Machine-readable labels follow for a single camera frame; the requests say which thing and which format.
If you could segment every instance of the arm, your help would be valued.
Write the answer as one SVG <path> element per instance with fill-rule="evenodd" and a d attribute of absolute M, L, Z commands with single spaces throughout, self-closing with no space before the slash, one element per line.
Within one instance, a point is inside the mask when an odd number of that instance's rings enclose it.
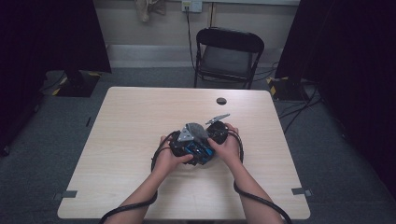
<path fill-rule="evenodd" d="M 238 133 L 237 128 L 234 128 L 231 124 L 226 125 L 229 130 L 233 130 Z M 264 198 L 267 201 L 272 201 L 265 190 L 256 182 L 239 160 L 239 145 L 233 136 L 229 135 L 222 145 L 218 145 L 210 138 L 208 139 L 208 142 L 229 167 L 238 188 L 242 191 Z M 280 214 L 271 207 L 244 196 L 240 197 L 245 216 L 247 218 L 247 223 L 283 223 Z"/>
<path fill-rule="evenodd" d="M 154 196 L 155 191 L 165 180 L 165 178 L 171 174 L 179 164 L 192 159 L 192 155 L 186 155 L 183 157 L 176 157 L 173 155 L 169 144 L 166 142 L 163 144 L 164 149 L 158 156 L 157 162 L 151 174 L 147 179 L 120 205 L 124 206 L 131 203 L 142 203 L 148 201 Z M 128 223 L 134 224 L 143 222 L 149 207 L 140 207 L 134 210 L 129 210 L 109 217 L 106 224 L 111 223 Z"/>

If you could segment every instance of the black folding chair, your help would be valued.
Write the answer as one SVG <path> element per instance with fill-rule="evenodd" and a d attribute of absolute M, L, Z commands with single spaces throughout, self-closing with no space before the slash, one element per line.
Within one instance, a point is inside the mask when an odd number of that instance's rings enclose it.
<path fill-rule="evenodd" d="M 205 28 L 196 36 L 197 56 L 194 88 L 197 78 L 215 77 L 244 83 L 250 89 L 264 42 L 252 33 L 219 27 Z"/>

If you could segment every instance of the forearm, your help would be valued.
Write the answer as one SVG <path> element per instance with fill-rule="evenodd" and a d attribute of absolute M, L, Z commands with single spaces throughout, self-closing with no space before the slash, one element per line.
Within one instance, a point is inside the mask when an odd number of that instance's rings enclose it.
<path fill-rule="evenodd" d="M 142 203 L 150 200 L 155 191 L 164 181 L 166 175 L 162 175 L 159 173 L 151 173 L 148 178 L 120 205 L 128 205 L 132 203 Z M 124 211 L 118 213 L 112 217 L 110 217 L 106 224 L 108 223 L 128 223 L 134 224 L 143 222 L 143 218 L 145 217 L 149 207 L 140 207 L 129 211 Z"/>
<path fill-rule="evenodd" d="M 226 164 L 230 168 L 238 188 L 244 192 L 259 196 L 269 202 L 272 201 L 265 190 L 250 175 L 240 160 L 228 160 L 226 161 Z M 247 223 L 283 223 L 280 214 L 273 208 L 247 197 L 240 197 L 245 216 L 247 218 Z"/>

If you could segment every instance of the hand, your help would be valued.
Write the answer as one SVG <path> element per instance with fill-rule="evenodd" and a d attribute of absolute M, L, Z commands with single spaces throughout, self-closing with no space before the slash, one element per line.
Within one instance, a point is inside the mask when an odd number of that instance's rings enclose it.
<path fill-rule="evenodd" d="M 233 125 L 229 123 L 225 123 L 225 125 L 227 126 L 228 130 L 234 131 L 234 133 L 239 133 L 239 130 L 233 127 Z M 208 138 L 207 141 L 209 142 L 209 145 L 215 149 L 219 157 L 226 163 L 233 161 L 234 159 L 239 160 L 239 144 L 235 137 L 228 135 L 225 142 L 221 145 L 217 144 L 211 138 Z"/>
<path fill-rule="evenodd" d="M 167 176 L 171 174 L 179 164 L 189 161 L 192 159 L 192 155 L 185 155 L 182 157 L 176 157 L 173 153 L 171 148 L 169 147 L 169 141 L 166 141 L 163 144 L 163 147 L 160 149 L 162 150 L 158 155 L 157 161 L 154 166 L 154 170 L 152 173 L 159 173 L 161 175 Z"/>

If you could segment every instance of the electronic device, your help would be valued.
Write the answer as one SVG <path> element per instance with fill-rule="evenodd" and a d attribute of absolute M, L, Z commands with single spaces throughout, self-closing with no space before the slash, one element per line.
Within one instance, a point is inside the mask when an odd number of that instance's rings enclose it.
<path fill-rule="evenodd" d="M 172 133 L 172 140 L 169 143 L 170 148 L 175 156 L 181 157 L 191 154 L 193 158 L 185 163 L 204 165 L 215 156 L 215 150 L 207 142 L 207 138 L 212 138 L 216 143 L 221 145 L 227 139 L 227 127 L 221 119 L 230 116 L 230 114 L 214 117 L 206 124 L 210 126 L 205 130 L 198 123 L 187 123 L 181 131 Z"/>

